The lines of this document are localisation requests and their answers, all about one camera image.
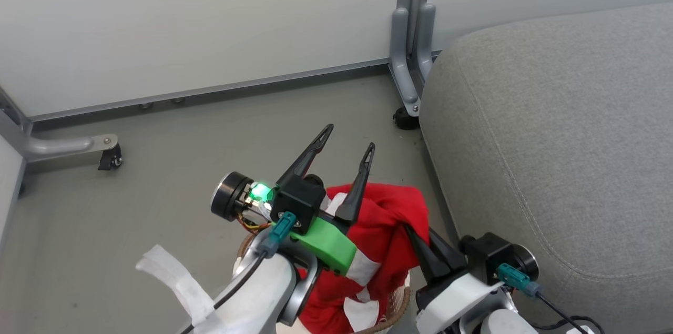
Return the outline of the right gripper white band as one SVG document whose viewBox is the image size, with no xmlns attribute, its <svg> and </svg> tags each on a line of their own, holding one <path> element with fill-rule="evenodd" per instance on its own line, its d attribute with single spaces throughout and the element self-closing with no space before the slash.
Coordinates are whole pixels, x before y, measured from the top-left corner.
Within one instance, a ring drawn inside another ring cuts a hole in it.
<svg viewBox="0 0 673 334">
<path fill-rule="evenodd" d="M 469 272 L 446 279 L 453 271 L 468 267 L 464 255 L 433 228 L 429 228 L 428 241 L 424 241 L 411 225 L 405 224 L 404 228 L 428 283 L 415 294 L 418 333 L 480 334 L 486 317 L 506 308 L 506 291 L 502 283 L 488 285 Z"/>
</svg>

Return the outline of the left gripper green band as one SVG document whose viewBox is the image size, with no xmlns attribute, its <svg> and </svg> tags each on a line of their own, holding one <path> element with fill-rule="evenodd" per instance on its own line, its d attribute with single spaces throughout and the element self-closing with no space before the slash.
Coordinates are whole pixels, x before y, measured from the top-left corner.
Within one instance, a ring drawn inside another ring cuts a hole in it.
<svg viewBox="0 0 673 334">
<path fill-rule="evenodd" d="M 271 188 L 241 173 L 227 174 L 212 193 L 210 209 L 216 216 L 238 221 L 254 234 L 266 234 L 255 252 L 267 258 L 279 252 L 286 241 L 296 241 L 322 262 L 344 276 L 351 267 L 356 246 L 347 237 L 360 215 L 372 168 L 375 144 L 370 143 L 358 164 L 358 173 L 334 222 L 321 210 L 326 190 L 303 178 L 322 152 L 334 124 L 326 125 Z"/>
</svg>

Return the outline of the red white garment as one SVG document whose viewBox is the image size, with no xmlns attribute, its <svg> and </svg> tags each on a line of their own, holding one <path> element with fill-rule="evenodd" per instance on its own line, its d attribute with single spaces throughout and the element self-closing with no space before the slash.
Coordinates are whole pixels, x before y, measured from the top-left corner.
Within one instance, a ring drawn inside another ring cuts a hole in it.
<svg viewBox="0 0 673 334">
<path fill-rule="evenodd" d="M 344 276 L 322 272 L 298 319 L 309 334 L 352 334 L 385 321 L 390 297 L 419 266 L 406 227 L 429 243 L 421 191 L 369 183 L 358 220 L 347 233 L 356 245 L 349 271 Z"/>
</svg>

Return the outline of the woven laundry basket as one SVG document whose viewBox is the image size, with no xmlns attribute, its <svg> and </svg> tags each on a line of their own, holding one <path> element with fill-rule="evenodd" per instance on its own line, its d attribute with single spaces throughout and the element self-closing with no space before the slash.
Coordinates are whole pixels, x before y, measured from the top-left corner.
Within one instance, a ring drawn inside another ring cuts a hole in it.
<svg viewBox="0 0 673 334">
<path fill-rule="evenodd" d="M 248 234 L 238 248 L 237 259 L 233 267 L 234 275 L 236 275 L 239 271 L 242 271 L 242 268 L 239 266 L 239 264 L 242 262 L 248 247 L 251 245 L 254 239 L 254 234 Z M 394 325 L 397 324 L 397 322 L 399 322 L 402 317 L 404 317 L 407 308 L 410 306 L 410 281 L 411 274 L 408 272 L 404 284 L 399 286 L 399 288 L 397 288 L 394 293 L 389 295 L 389 302 L 385 309 L 384 317 L 379 320 L 376 325 L 363 331 L 354 332 L 353 334 L 389 334 L 390 329 L 392 329 L 392 327 L 394 327 Z"/>
</svg>

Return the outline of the black caster wheel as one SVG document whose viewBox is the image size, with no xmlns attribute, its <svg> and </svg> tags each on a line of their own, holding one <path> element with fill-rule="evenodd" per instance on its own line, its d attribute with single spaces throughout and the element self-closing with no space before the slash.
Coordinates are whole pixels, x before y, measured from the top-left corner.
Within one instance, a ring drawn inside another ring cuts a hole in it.
<svg viewBox="0 0 673 334">
<path fill-rule="evenodd" d="M 402 106 L 395 111 L 392 119 L 396 127 L 401 130 L 416 130 L 419 128 L 419 107 L 412 106 L 408 109 Z"/>
<path fill-rule="evenodd" d="M 114 148 L 106 149 L 99 159 L 98 170 L 112 171 L 120 168 L 123 164 L 121 146 L 117 144 Z"/>
</svg>

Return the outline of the grey fabric sofa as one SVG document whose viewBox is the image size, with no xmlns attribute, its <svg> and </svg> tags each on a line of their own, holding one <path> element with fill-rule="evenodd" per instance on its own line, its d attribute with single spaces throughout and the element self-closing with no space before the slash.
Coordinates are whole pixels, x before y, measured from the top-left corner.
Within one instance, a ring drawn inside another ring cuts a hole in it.
<svg viewBox="0 0 673 334">
<path fill-rule="evenodd" d="M 464 35 L 419 123 L 457 238 L 526 247 L 606 334 L 673 334 L 673 2 Z"/>
</svg>

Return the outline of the white tape strip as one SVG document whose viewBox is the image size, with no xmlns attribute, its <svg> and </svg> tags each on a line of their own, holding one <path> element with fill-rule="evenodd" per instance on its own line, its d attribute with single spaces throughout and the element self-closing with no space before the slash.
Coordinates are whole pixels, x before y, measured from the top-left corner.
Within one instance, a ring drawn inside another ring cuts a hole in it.
<svg viewBox="0 0 673 334">
<path fill-rule="evenodd" d="M 214 312 L 214 301 L 188 269 L 161 245 L 147 251 L 136 264 L 138 271 L 156 277 L 175 294 L 195 328 Z"/>
</svg>

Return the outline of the grey partition foot bar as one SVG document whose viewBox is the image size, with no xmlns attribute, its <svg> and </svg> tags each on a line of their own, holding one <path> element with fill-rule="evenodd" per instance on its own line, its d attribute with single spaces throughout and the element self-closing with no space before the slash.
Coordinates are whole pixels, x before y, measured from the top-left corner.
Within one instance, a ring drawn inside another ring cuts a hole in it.
<svg viewBox="0 0 673 334">
<path fill-rule="evenodd" d="M 32 122 L 0 87 L 0 138 L 27 162 L 101 152 L 119 144 L 115 134 L 74 138 L 37 138 L 31 135 Z"/>
</svg>

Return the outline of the grey partition bottom rail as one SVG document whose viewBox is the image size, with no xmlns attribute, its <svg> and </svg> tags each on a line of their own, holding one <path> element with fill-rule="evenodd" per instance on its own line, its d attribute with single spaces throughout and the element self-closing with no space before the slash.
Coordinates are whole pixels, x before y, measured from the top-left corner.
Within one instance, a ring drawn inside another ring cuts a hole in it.
<svg viewBox="0 0 673 334">
<path fill-rule="evenodd" d="M 248 87 L 257 87 L 262 85 L 267 85 L 270 83 L 281 83 L 281 82 L 290 82 L 291 80 L 298 80 L 300 78 L 310 78 L 310 77 L 319 77 L 321 75 L 336 74 L 340 72 L 349 72 L 352 70 L 361 70 L 364 68 L 370 68 L 373 66 L 387 65 L 389 63 L 388 58 L 381 58 L 377 60 L 369 60 L 366 62 L 358 62 L 348 65 L 341 66 L 331 66 L 328 68 L 321 68 L 315 70 L 309 70 L 305 72 L 292 73 L 286 75 L 279 75 L 274 77 L 266 78 L 257 78 L 254 80 L 248 80 L 247 82 L 236 82 L 236 83 L 226 83 L 223 85 L 203 87 L 197 89 L 191 89 L 183 92 L 176 92 L 171 94 L 161 94 L 161 95 L 152 95 L 144 98 L 129 99 L 119 102 L 101 104 L 96 106 L 89 106 L 86 108 L 76 108 L 76 109 L 67 109 L 59 113 L 50 113 L 50 114 L 41 114 L 35 116 L 29 116 L 28 119 L 34 123 L 46 121 L 46 120 L 55 120 L 70 116 L 84 115 L 90 113 L 97 113 L 108 109 L 118 109 L 118 108 L 127 108 L 129 106 L 136 106 L 147 103 L 159 102 L 162 100 L 170 100 L 173 98 L 187 98 L 195 95 L 204 95 L 204 94 L 216 94 L 219 92 L 232 91 L 236 89 L 243 89 Z"/>
</svg>

